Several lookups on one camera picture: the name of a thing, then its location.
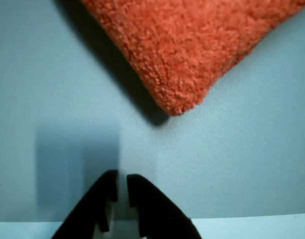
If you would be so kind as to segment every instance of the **black object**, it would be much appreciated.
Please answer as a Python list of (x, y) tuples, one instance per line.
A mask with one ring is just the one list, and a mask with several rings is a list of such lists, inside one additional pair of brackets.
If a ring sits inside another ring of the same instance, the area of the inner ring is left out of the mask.
[[(117, 201), (117, 170), (104, 173), (78, 202), (53, 239), (93, 238), (95, 223), (108, 232), (109, 198)], [(149, 239), (201, 239), (191, 220), (156, 186), (139, 174), (127, 175), (131, 207), (137, 207), (139, 234)]]
[(102, 232), (109, 232), (107, 209), (109, 199), (117, 198), (117, 170), (106, 171), (78, 202), (63, 224), (53, 235), (53, 239), (92, 239), (96, 222)]

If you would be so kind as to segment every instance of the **terry cloth fabric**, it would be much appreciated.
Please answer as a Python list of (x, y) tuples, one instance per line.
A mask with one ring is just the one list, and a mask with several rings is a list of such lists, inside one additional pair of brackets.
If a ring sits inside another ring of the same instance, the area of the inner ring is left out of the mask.
[(200, 104), (270, 30), (305, 7), (305, 0), (82, 1), (172, 116)]

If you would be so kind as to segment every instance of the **white surface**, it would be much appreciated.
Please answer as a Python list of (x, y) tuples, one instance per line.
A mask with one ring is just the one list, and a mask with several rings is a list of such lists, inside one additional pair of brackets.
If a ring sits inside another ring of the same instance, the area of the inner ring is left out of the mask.
[[(305, 239), (305, 214), (193, 219), (193, 223), (203, 239)], [(60, 224), (0, 222), (0, 239), (48, 239)], [(114, 235), (105, 234), (103, 238), (138, 238), (136, 224), (136, 221), (116, 221), (112, 225)]]

